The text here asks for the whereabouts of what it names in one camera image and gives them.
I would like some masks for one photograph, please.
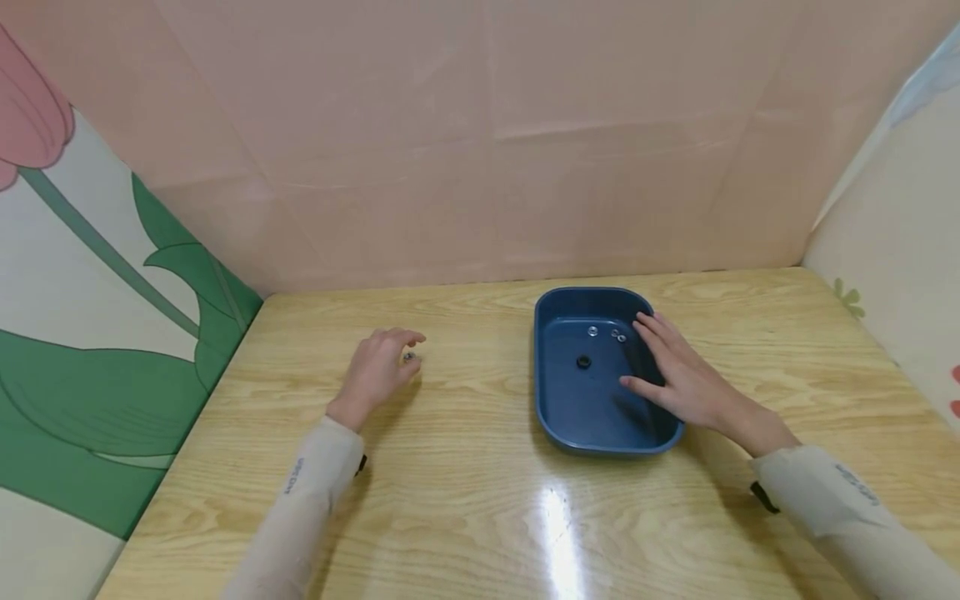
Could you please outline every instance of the painted tulip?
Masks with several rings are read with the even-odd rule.
[[[73,110],[0,25],[0,190],[17,167],[45,169],[73,135]]]
[[[74,130],[73,109],[0,26],[0,190],[22,177],[84,245],[141,298],[194,338],[197,323],[160,294],[43,172]]]

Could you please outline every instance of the black tag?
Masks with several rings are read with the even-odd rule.
[[[755,481],[750,485],[750,491],[754,493],[756,499],[760,501],[760,504],[763,505],[763,508],[767,509],[770,513],[774,515],[780,514],[780,509],[774,506],[774,503],[770,501],[770,496],[767,495],[767,491],[763,489],[760,485],[760,482]]]
[[[367,465],[367,455],[364,454],[363,458],[360,459],[360,467],[357,468],[357,472],[353,473],[353,476],[356,477],[357,475],[359,475],[360,471],[362,471],[363,467],[365,467],[366,465]]]

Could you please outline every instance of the wrist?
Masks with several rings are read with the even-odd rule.
[[[717,430],[754,458],[801,445],[776,412],[742,397]]]
[[[326,415],[354,433],[360,433],[370,416],[367,402],[337,395],[326,405]]]

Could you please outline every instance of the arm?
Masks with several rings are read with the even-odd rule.
[[[416,331],[376,330],[360,343],[340,394],[307,434],[297,458],[260,523],[243,561],[224,589],[224,600],[301,600],[326,520],[363,458],[357,435],[371,412],[420,370],[404,348],[426,338]]]
[[[960,575],[904,529],[852,470],[802,445],[776,413],[740,394],[662,315],[638,314],[634,328],[666,385],[636,377],[621,383],[750,453],[763,489],[862,597],[956,597]]]

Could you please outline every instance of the green leaf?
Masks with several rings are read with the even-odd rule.
[[[200,302],[200,341],[194,350],[197,376],[212,392],[243,339],[236,321],[214,308],[203,298]]]
[[[232,317],[241,333],[247,331],[256,311],[263,303],[253,290],[225,269],[200,244],[181,244],[158,250],[143,264],[166,269],[179,276],[193,288],[197,296],[209,302],[220,312]]]
[[[120,465],[52,437],[0,388],[0,488],[126,540],[165,471]]]
[[[133,201],[140,224],[154,246],[166,248],[177,244],[196,244],[197,238],[147,189],[136,173],[132,174],[132,179]]]
[[[64,442],[121,456],[172,454],[207,391],[194,365],[141,350],[81,350],[0,330],[0,386]]]
[[[174,459],[177,458],[176,454],[157,454],[157,456],[114,456],[102,452],[94,452],[93,454],[112,463],[130,465],[131,467],[137,468],[159,468],[160,470],[170,468]]]

